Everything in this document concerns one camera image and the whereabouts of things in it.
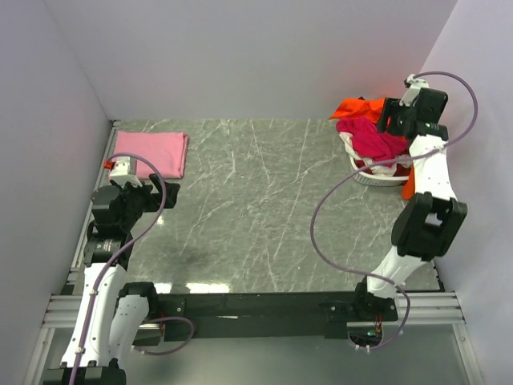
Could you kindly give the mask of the orange t shirt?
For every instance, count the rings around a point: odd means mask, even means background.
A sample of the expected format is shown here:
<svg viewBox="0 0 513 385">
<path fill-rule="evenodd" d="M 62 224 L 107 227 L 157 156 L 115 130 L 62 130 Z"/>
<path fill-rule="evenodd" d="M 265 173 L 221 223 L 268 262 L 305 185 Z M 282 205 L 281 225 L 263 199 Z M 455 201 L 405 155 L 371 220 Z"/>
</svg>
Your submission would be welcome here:
<svg viewBox="0 0 513 385">
<path fill-rule="evenodd" d="M 344 99 L 341 104 L 337 107 L 336 111 L 330 116 L 332 120 L 338 121 L 342 118 L 351 118 L 356 119 L 360 116 L 366 117 L 367 119 L 371 120 L 375 125 L 382 113 L 382 107 L 384 104 L 384 99 L 370 99 L 366 100 L 362 97 L 360 98 L 348 98 Z M 409 153 L 407 152 L 404 155 L 397 156 L 395 158 L 405 157 L 408 156 Z M 367 164 L 372 164 L 374 160 L 366 159 L 366 158 L 358 158 L 356 155 L 355 161 L 356 165 L 358 167 L 362 167 Z"/>
</svg>

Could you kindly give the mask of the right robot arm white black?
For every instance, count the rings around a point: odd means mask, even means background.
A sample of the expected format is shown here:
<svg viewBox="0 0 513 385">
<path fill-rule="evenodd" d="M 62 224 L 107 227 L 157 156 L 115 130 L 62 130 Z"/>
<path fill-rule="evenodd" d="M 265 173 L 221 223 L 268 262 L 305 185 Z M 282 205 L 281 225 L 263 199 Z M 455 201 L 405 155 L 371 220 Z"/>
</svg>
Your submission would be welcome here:
<svg viewBox="0 0 513 385">
<path fill-rule="evenodd" d="M 397 286 L 416 269 L 444 256 L 466 218 L 467 205 L 457 199 L 450 183 L 448 130 L 439 124 L 447 101 L 445 92 L 423 87 L 415 96 L 384 103 L 377 129 L 408 140 L 414 194 L 394 223 L 390 251 L 357 285 L 352 311 L 362 320 L 386 307 Z"/>
</svg>

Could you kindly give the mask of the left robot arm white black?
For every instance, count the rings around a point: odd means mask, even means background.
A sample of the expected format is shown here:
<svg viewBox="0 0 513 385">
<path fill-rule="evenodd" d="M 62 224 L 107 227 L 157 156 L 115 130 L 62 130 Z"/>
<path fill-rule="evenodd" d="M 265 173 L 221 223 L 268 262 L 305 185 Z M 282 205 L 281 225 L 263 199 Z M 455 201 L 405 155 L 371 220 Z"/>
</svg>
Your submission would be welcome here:
<svg viewBox="0 0 513 385">
<path fill-rule="evenodd" d="M 45 371 L 45 384 L 125 384 L 123 357 L 142 322 L 160 312 L 150 282 L 127 284 L 128 262 L 136 242 L 131 230 L 145 213 L 160 215 L 176 205 L 180 186 L 111 181 L 91 197 L 93 219 L 84 248 L 84 285 L 75 328 L 56 369 Z"/>
</svg>

